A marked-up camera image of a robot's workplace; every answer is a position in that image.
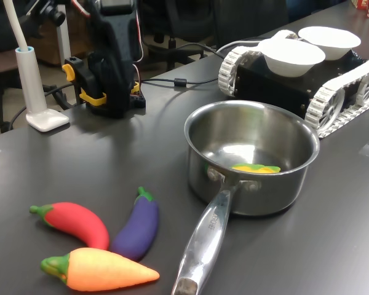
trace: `office chair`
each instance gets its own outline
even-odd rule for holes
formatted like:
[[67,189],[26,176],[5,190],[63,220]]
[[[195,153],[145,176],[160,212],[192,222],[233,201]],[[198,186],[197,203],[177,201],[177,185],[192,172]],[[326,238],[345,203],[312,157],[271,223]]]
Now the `office chair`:
[[[29,3],[24,0],[14,0],[15,10],[19,17],[19,21],[22,27],[22,31],[25,37],[39,37],[38,29],[40,24],[36,23],[32,18],[27,17],[26,11],[30,6]],[[0,0],[0,52],[6,52],[10,50],[15,50],[18,47],[17,41],[15,39],[14,33],[10,26],[7,14],[4,8],[3,2]],[[2,97],[4,90],[6,88],[22,89],[20,83],[18,68],[10,69],[4,72],[0,72],[0,131],[4,133],[8,131],[9,122],[4,121],[3,118],[3,107],[2,107]],[[46,86],[44,85],[44,91],[48,92],[56,88],[56,85]],[[67,102],[65,94],[63,92],[54,93],[54,98],[56,102],[63,109],[68,109],[71,105]]]
[[169,36],[168,48],[149,45],[149,63],[166,61],[167,71],[175,62],[187,65],[193,62],[191,55],[205,57],[202,49],[172,50],[175,38],[188,42],[200,42],[213,35],[213,12],[211,0],[141,0],[141,25],[143,32],[154,35],[156,43],[163,43]]
[[288,23],[286,0],[213,1],[213,13],[218,48]]
[[288,17],[291,22],[307,17],[320,10],[344,2],[345,0],[286,0]]

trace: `white track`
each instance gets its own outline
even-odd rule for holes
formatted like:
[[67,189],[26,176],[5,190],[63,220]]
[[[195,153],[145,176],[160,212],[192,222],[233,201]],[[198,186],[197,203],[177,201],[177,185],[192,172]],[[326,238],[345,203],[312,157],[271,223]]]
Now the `white track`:
[[[274,37],[296,39],[295,33],[287,30],[279,31]],[[262,56],[259,46],[238,46],[230,51],[224,59],[218,83],[220,90],[234,96],[237,68],[244,63],[250,64]],[[355,104],[343,109],[344,89],[360,82],[355,94]],[[369,109],[369,60],[342,76],[329,80],[317,91],[311,100],[305,115],[305,121],[317,130],[320,138],[324,138],[346,125]]]

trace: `toy red chili pepper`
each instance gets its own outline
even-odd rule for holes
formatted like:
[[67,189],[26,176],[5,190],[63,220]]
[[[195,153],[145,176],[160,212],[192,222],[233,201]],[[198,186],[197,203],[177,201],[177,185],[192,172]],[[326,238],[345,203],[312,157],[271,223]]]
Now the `toy red chili pepper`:
[[101,219],[83,206],[74,203],[56,203],[41,207],[31,206],[48,226],[80,238],[88,247],[107,250],[109,235]]

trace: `toy eggplant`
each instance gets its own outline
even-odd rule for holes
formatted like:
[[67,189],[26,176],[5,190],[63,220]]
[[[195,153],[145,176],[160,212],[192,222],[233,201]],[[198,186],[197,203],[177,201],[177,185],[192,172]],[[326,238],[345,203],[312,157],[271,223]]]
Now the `toy eggplant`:
[[46,258],[41,269],[78,291],[106,291],[157,280],[160,275],[118,254],[80,248],[62,257]]
[[80,238],[88,247],[107,250],[109,234],[101,219],[83,206],[74,203],[55,203],[31,206],[48,226]]
[[149,250],[159,227],[159,207],[149,192],[138,188],[129,220],[111,244],[111,251],[139,261]]

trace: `wire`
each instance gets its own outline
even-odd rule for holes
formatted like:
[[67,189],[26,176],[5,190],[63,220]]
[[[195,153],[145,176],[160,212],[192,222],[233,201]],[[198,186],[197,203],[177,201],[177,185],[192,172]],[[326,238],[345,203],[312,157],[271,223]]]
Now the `wire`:
[[[142,35],[141,35],[141,40],[142,40],[142,43],[144,43],[144,44],[145,44],[145,46],[147,46],[147,48],[148,48],[149,50],[152,50],[152,51],[155,51],[155,52],[158,52],[158,51],[159,51],[159,49],[153,48],[153,46],[151,46],[150,44],[146,43],[146,42],[145,42],[145,40],[143,39],[143,36],[142,36]],[[212,48],[210,48],[209,46],[206,46],[206,45],[201,44],[201,43],[195,43],[195,42],[187,43],[187,44],[185,44],[185,45],[182,45],[182,46],[179,46],[179,47],[177,47],[177,48],[173,48],[173,49],[164,49],[164,52],[174,52],[174,51],[177,51],[177,50],[180,50],[180,49],[182,49],[182,48],[185,48],[185,47],[187,47],[187,46],[192,46],[192,45],[202,47],[202,48],[203,48],[203,49],[205,49],[206,51],[209,51],[209,52],[211,52],[211,53],[213,53],[213,54],[217,55],[218,57],[220,57],[220,58],[224,59],[224,55],[217,53],[215,50],[213,50],[213,49],[212,49]]]
[[261,41],[262,40],[260,40],[260,41],[234,41],[234,42],[228,43],[228,44],[220,47],[216,52],[221,52],[222,50],[224,50],[228,47],[231,47],[232,45],[235,45],[235,44],[258,44]]
[[[57,91],[59,91],[59,90],[61,90],[61,89],[63,89],[63,88],[66,88],[66,87],[70,87],[70,86],[72,86],[72,85],[74,85],[74,84],[73,84],[73,83],[69,83],[69,84],[65,84],[65,85],[62,85],[62,86],[56,87],[55,89],[52,89],[51,91],[46,92],[46,93],[44,94],[44,96],[45,96],[45,97],[47,97],[48,95],[51,95],[52,93],[55,93],[55,92],[57,92]],[[25,109],[26,109],[26,106],[24,106],[23,108],[21,108],[21,109],[19,110],[19,112],[17,112],[17,113],[13,116],[13,118],[12,118],[12,119],[11,119],[11,121],[10,121],[10,125],[9,125],[9,127],[8,127],[8,131],[10,131],[10,130],[12,129],[12,126],[14,126],[14,122],[15,122],[15,120],[19,117],[19,115],[20,115],[21,113],[23,113],[23,112],[25,111]]]
[[140,47],[141,47],[141,52],[142,52],[141,58],[136,61],[136,63],[139,63],[143,59],[143,48],[142,48],[142,40],[141,40],[141,25],[140,25],[140,18],[138,17],[138,11],[136,11],[136,14],[137,14],[138,40],[140,42]]
[[206,81],[201,81],[201,82],[187,82],[187,84],[189,85],[199,85],[199,84],[206,84],[206,83],[211,83],[213,81],[217,81],[218,78],[214,78],[214,79],[211,79],[211,80],[206,80]]
[[69,84],[65,84],[65,85],[62,85],[62,86],[59,86],[59,87],[56,87],[55,89],[52,89],[46,93],[44,93],[45,97],[47,97],[48,95],[51,95],[52,93],[55,93],[63,88],[67,88],[67,87],[70,87],[70,86],[73,86],[74,84],[73,83],[69,83]]
[[77,8],[77,10],[84,16],[89,18],[90,17],[90,13],[88,13],[88,11],[86,11],[82,5],[77,1],[77,0],[71,0],[71,3],[73,4],[73,6],[75,6],[75,8]]
[[133,64],[133,66],[134,66],[134,68],[135,68],[135,70],[137,71],[137,74],[138,74],[138,83],[140,85],[140,92],[141,92],[141,75],[140,75],[140,71],[139,71],[138,67],[135,64]]
[[10,131],[10,130],[12,129],[12,126],[13,126],[13,124],[14,124],[15,120],[17,119],[17,117],[19,117],[19,115],[20,115],[21,113],[23,113],[23,112],[25,111],[25,109],[26,109],[26,106],[24,106],[23,108],[21,108],[21,109],[19,110],[19,112],[17,112],[17,113],[13,116],[13,118],[12,118],[12,119],[11,119],[11,121],[10,121],[10,125],[9,125],[9,127],[8,127],[8,131]]
[[[206,84],[206,83],[211,83],[213,81],[217,81],[218,78],[214,78],[214,79],[206,80],[206,81],[200,81],[200,82],[187,82],[186,79],[179,79],[179,80],[182,80],[183,82],[185,81],[185,83],[189,84],[189,85],[200,85],[200,84]],[[171,79],[151,78],[151,79],[143,79],[142,80],[142,82],[152,82],[152,81],[155,81],[155,82],[169,82],[169,83],[174,83],[176,86],[182,86],[182,85],[178,85],[177,81],[171,80]]]

